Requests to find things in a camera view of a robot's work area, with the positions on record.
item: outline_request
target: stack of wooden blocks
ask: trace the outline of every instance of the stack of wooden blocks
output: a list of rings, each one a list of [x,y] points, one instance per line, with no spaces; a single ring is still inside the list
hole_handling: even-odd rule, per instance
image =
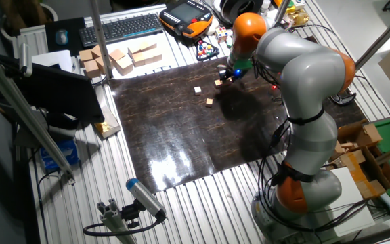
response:
[[[151,64],[162,60],[162,53],[156,43],[144,41],[140,45],[129,47],[129,55],[135,67]]]
[[[127,75],[133,71],[133,66],[139,67],[162,60],[163,55],[157,48],[156,43],[143,42],[139,45],[128,48],[129,56],[126,56],[121,50],[116,49],[109,54],[111,67],[120,73]],[[89,78],[99,77],[105,73],[102,54],[99,45],[91,50],[79,52],[81,64],[85,67]]]

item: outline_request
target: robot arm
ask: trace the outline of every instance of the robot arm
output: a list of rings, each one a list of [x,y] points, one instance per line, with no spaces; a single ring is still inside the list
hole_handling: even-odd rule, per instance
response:
[[[324,112],[322,101],[350,85],[355,64],[341,52],[280,28],[267,30],[268,26],[257,14],[240,15],[233,26],[234,46],[228,64],[233,67],[239,59],[248,60],[256,48],[260,63],[282,73],[280,89],[291,124],[291,141],[281,170],[273,180],[278,187],[272,196],[272,207],[282,219],[293,220],[325,207],[341,194],[337,177],[320,171],[337,139],[336,123]],[[263,209],[253,207],[256,222],[265,226],[265,219],[257,220],[263,216],[260,211]]]

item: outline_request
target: power cable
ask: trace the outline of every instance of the power cable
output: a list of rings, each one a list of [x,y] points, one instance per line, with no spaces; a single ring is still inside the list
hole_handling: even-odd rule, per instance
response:
[[[111,232],[111,233],[88,231],[91,228],[105,226],[103,223],[100,223],[100,224],[92,224],[90,226],[87,226],[84,229],[82,229],[82,231],[84,232],[84,234],[89,235],[89,236],[93,236],[93,237],[115,237],[115,236],[122,236],[122,235],[132,235],[132,234],[137,234],[137,233],[141,233],[141,232],[150,230],[150,229],[154,228],[156,225],[160,224],[162,221],[156,220],[155,223],[153,223],[152,225],[147,226],[145,228],[141,228],[139,230],[128,230],[128,231]]]

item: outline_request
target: keyboard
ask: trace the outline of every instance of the keyboard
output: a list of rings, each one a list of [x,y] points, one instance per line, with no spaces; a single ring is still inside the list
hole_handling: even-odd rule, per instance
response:
[[[157,14],[148,14],[103,24],[106,43],[115,43],[131,38],[151,35],[163,30]],[[98,44],[94,27],[82,28],[79,30],[82,45],[91,47]]]

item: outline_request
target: wooden block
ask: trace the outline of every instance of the wooden block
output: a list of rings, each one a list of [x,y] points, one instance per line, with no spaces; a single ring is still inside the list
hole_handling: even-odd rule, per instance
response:
[[[142,55],[144,57],[144,64],[152,64],[154,62],[154,52],[153,50],[142,52]]]
[[[211,108],[213,105],[213,99],[212,98],[207,98],[206,100],[206,107]]]
[[[353,148],[353,143],[347,142],[347,143],[341,143],[342,148]]]
[[[215,81],[215,87],[216,89],[220,88],[223,85],[222,81],[220,79]]]
[[[99,45],[96,45],[92,50],[91,52],[93,53],[93,58],[99,58],[100,56],[102,56],[102,53],[100,52],[100,47]]]
[[[79,60],[81,61],[81,64],[85,66],[84,63],[86,61],[93,60],[93,53],[91,52],[91,50],[79,51]]]
[[[133,58],[133,65],[135,67],[143,66],[146,64],[143,53],[133,54],[132,58]]]
[[[87,76],[89,78],[95,78],[100,76],[100,69],[98,63],[95,60],[86,61],[84,63]]]
[[[195,96],[201,95],[201,87],[195,87],[194,90],[195,90]]]
[[[115,68],[120,73],[120,75],[127,75],[131,71],[133,71],[132,60],[129,57],[121,58],[116,62]]]
[[[102,74],[105,74],[105,65],[103,63],[103,57],[99,57],[99,58],[96,58],[95,61],[97,62],[97,65],[99,66],[99,69],[100,69],[100,72]],[[111,63],[111,68],[114,68],[114,62],[112,62],[111,60],[109,60],[109,62]]]
[[[114,51],[112,51],[109,56],[111,57],[111,59],[114,61],[114,62],[117,62],[119,61],[121,58],[123,58],[124,56],[126,56],[126,54],[124,54],[120,49],[115,49]]]
[[[157,43],[144,41],[139,45],[134,45],[134,46],[129,47],[127,49],[129,51],[129,56],[131,56],[131,58],[133,58],[133,54],[148,51],[148,50],[151,50],[154,48],[157,48]]]
[[[163,55],[162,55],[162,52],[158,48],[152,49],[152,52],[153,52],[153,57],[154,57],[153,62],[158,62],[158,61],[162,60]]]

